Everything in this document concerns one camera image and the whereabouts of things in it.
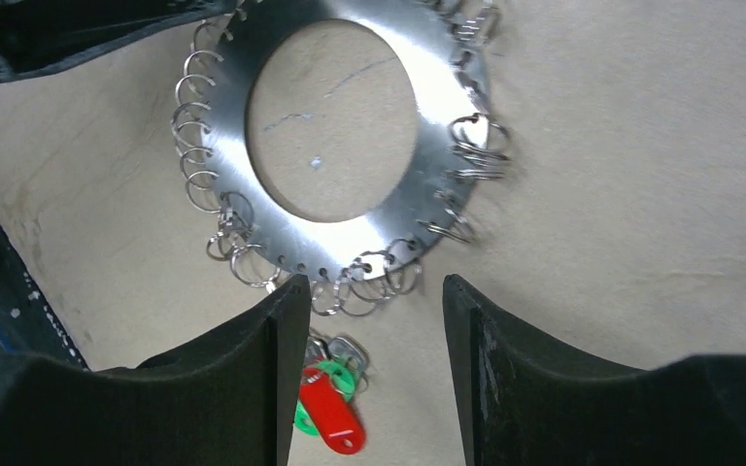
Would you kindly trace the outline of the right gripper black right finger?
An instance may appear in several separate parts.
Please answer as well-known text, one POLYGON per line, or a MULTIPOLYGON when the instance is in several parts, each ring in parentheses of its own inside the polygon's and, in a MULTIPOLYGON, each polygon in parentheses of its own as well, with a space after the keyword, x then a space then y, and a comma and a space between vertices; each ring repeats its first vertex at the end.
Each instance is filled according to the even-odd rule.
POLYGON ((577 349, 458 275, 443 317, 468 465, 746 465, 746 354, 652 370, 577 349))

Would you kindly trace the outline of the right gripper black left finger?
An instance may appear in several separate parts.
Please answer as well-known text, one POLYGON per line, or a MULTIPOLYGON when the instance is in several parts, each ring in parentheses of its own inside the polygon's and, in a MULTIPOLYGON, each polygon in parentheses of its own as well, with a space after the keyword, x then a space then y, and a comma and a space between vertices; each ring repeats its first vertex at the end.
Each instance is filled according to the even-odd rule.
POLYGON ((285 465, 310 323, 290 277, 138 367, 0 353, 0 465, 285 465))

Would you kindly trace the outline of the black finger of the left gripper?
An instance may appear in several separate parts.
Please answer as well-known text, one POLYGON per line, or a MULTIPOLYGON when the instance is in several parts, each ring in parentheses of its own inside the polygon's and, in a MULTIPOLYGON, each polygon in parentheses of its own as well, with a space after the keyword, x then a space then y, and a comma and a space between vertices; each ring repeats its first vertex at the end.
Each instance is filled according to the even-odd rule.
POLYGON ((62 73, 240 6, 236 0, 0 1, 0 83, 62 73))

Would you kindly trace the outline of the silver disc with keyrings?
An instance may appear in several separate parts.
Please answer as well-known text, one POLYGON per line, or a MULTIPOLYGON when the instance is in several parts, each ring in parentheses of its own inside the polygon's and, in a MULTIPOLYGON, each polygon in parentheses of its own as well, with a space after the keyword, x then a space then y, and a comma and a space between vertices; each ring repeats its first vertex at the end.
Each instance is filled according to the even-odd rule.
POLYGON ((308 279, 328 315, 351 298, 378 310, 421 281, 423 256, 443 238, 473 243, 464 213, 478 181, 500 179, 508 129, 490 108, 483 48, 499 17, 485 2, 465 17, 457 1, 240 1, 193 30, 174 87, 170 129, 185 193, 217 227, 206 254, 232 274, 251 253, 283 275, 308 279), (248 144, 248 108, 272 54, 297 32, 327 21, 364 28, 394 53, 418 114, 404 175, 377 206, 323 222, 282 206, 261 181, 248 144))

